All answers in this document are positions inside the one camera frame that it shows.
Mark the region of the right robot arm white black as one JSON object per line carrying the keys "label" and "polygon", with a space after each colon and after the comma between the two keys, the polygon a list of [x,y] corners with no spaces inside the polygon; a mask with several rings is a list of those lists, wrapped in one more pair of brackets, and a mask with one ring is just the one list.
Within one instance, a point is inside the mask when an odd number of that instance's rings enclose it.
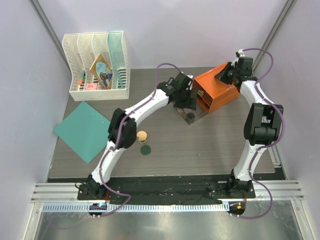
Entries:
{"label": "right robot arm white black", "polygon": [[216,75],[221,82],[234,85],[250,106],[243,127],[246,140],[243,152],[222,187],[233,198],[253,190],[253,174],[261,155],[280,139],[284,127],[284,108],[262,91],[259,79],[253,74],[253,58],[245,56],[243,49],[236,52],[236,57]]}

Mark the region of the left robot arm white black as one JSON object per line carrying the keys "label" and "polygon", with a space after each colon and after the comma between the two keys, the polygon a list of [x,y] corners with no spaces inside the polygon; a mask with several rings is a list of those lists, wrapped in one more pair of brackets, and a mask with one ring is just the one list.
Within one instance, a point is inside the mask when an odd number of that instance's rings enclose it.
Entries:
{"label": "left robot arm white black", "polygon": [[158,109],[173,103],[175,108],[196,109],[197,90],[194,78],[179,72],[175,78],[159,83],[146,98],[125,110],[117,108],[108,127],[105,151],[97,167],[81,184],[79,193],[89,199],[102,199],[107,192],[106,183],[123,152],[137,139],[137,127]]}

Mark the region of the clear drawer gold knob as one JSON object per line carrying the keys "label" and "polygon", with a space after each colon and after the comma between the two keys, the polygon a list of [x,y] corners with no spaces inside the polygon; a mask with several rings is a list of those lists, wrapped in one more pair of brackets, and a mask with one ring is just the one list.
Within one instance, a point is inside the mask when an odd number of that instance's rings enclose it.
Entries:
{"label": "clear drawer gold knob", "polygon": [[[203,110],[202,107],[199,107],[196,110],[191,110],[189,108],[176,108],[176,110],[188,125],[193,124],[194,122],[196,122],[197,120],[201,119],[202,117],[208,114],[208,111]],[[187,117],[188,113],[193,113],[195,115],[195,118],[189,119]]]}

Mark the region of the black round cap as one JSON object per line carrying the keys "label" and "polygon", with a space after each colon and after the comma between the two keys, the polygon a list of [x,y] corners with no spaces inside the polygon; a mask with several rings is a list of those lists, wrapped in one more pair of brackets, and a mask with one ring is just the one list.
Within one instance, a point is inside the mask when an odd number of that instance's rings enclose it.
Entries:
{"label": "black round cap", "polygon": [[193,119],[195,118],[195,115],[194,115],[193,113],[189,112],[189,113],[187,114],[187,117],[188,117],[190,120],[193,120]]}

